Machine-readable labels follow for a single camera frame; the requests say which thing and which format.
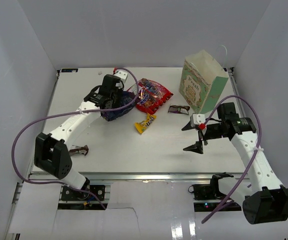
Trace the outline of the brown chocolate bar wrapper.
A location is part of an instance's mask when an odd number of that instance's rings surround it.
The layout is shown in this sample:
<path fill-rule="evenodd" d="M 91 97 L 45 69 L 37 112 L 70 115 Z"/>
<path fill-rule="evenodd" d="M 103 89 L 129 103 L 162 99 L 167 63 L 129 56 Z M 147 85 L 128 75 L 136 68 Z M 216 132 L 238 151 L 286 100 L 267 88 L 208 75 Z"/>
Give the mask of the brown chocolate bar wrapper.
<path fill-rule="evenodd" d="M 171 104 L 168 108 L 168 113 L 189 115 L 190 106 Z"/>

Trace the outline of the yellow candy pack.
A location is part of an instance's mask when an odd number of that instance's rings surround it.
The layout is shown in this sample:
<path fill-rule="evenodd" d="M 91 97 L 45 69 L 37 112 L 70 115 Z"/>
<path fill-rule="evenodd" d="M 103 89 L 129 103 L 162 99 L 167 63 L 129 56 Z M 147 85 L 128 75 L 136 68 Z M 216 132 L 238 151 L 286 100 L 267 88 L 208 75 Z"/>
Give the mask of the yellow candy pack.
<path fill-rule="evenodd" d="M 156 115 L 147 113 L 145 120 L 141 122 L 136 122 L 134 124 L 135 129 L 138 131 L 140 135 L 142 135 L 145 132 L 145 130 L 156 120 L 156 118 L 157 118 Z"/>

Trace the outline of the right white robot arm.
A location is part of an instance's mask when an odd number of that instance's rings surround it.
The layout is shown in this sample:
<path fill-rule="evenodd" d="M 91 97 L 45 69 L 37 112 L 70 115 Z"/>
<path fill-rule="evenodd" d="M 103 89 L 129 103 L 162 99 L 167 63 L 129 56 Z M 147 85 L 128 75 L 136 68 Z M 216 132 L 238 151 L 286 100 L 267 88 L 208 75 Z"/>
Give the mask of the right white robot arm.
<path fill-rule="evenodd" d="M 209 184 L 210 195 L 221 200 L 214 209 L 220 211 L 226 202 L 237 203 L 252 224 L 282 222 L 288 219 L 288 188 L 272 170 L 263 149 L 257 144 L 260 134 L 252 120 L 240 117 L 233 102 L 217 108 L 218 121 L 206 124 L 204 114 L 194 113 L 182 130 L 197 130 L 198 140 L 184 151 L 203 154 L 209 140 L 227 138 L 238 152 L 250 180 L 250 187 L 242 185 L 230 173 L 216 173 Z"/>

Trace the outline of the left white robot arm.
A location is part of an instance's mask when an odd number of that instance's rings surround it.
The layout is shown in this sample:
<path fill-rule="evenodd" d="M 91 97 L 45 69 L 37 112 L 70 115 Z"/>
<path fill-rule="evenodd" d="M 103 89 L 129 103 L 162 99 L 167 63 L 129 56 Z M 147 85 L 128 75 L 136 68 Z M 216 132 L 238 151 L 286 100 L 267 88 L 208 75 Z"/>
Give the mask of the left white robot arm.
<path fill-rule="evenodd" d="M 34 165 L 72 187 L 72 193 L 80 200 L 89 196 L 89 180 L 73 168 L 69 150 L 78 136 L 101 116 L 97 110 L 118 107 L 127 77 L 122 70 L 105 75 L 102 85 L 84 97 L 77 114 L 49 134 L 40 133 L 35 139 Z"/>

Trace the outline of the red candy bag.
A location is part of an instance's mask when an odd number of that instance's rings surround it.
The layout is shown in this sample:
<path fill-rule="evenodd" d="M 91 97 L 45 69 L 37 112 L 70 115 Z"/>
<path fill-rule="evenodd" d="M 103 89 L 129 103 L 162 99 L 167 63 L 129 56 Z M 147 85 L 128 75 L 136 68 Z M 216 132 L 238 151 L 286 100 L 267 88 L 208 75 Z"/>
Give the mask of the red candy bag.
<path fill-rule="evenodd" d="M 154 80 L 142 78 L 138 85 L 139 94 L 136 108 L 143 113 L 154 115 L 173 96 L 171 91 Z"/>

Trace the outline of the green paper gift bag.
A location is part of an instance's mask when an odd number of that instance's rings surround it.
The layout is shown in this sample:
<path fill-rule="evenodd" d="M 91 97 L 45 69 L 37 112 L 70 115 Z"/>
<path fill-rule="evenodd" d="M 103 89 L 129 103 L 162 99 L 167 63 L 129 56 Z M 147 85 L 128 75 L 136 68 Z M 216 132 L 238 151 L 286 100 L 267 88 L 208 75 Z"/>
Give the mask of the green paper gift bag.
<path fill-rule="evenodd" d="M 179 93 L 197 114 L 212 111 L 227 82 L 229 74 L 206 50 L 185 57 Z"/>

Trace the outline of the purple brown snack bar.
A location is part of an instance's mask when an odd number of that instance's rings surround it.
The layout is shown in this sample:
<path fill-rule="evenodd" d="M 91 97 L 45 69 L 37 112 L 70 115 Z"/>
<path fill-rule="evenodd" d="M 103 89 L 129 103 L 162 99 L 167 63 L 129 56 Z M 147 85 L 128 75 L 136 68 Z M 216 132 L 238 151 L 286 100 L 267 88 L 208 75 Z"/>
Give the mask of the purple brown snack bar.
<path fill-rule="evenodd" d="M 87 145 L 84 146 L 78 146 L 78 145 L 72 145 L 69 149 L 69 155 L 84 155 L 86 156 L 89 153 L 89 147 Z"/>

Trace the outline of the blue purple chips bag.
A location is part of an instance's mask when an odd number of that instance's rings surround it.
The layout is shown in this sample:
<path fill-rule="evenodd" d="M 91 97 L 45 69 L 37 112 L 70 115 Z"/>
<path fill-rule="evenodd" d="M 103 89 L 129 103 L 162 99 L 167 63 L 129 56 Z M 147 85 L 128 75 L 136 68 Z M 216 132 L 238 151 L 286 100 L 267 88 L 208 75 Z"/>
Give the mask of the blue purple chips bag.
<path fill-rule="evenodd" d="M 121 98 L 115 108 L 123 107 L 124 105 L 129 104 L 135 97 L 133 92 L 123 91 Z M 124 107 L 121 110 L 109 111 L 109 112 L 102 112 L 101 117 L 106 120 L 107 122 L 114 121 L 127 113 L 129 113 L 137 104 L 137 101 L 130 104 L 128 107 Z"/>

